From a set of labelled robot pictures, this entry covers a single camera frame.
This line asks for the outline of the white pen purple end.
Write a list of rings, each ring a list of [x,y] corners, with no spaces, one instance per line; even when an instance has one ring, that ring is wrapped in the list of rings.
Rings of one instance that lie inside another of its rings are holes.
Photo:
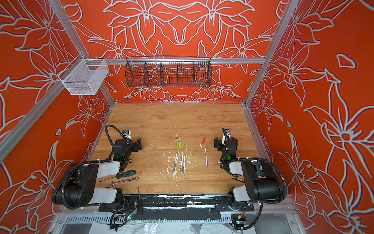
[[[207,149],[205,148],[205,166],[208,167],[208,155],[207,155]]]

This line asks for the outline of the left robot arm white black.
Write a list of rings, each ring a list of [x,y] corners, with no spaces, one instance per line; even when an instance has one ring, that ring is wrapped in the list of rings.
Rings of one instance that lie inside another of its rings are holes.
[[[109,128],[118,131],[121,137],[113,141]],[[98,205],[100,211],[113,214],[130,209],[131,201],[125,200],[116,186],[137,180],[136,171],[127,171],[126,167],[132,162],[131,154],[142,150],[142,140],[132,141],[129,130],[119,131],[110,124],[105,126],[105,134],[112,149],[108,158],[70,164],[52,194],[53,204],[69,210]]]

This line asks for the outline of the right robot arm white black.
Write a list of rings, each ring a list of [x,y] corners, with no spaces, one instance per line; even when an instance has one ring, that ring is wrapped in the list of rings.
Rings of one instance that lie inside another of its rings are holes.
[[[288,188],[279,168],[263,158],[240,158],[237,156],[238,140],[222,129],[221,139],[214,140],[214,148],[222,153],[219,166],[235,179],[242,179],[242,185],[230,188],[228,206],[234,210],[246,204],[278,204],[285,200]]]

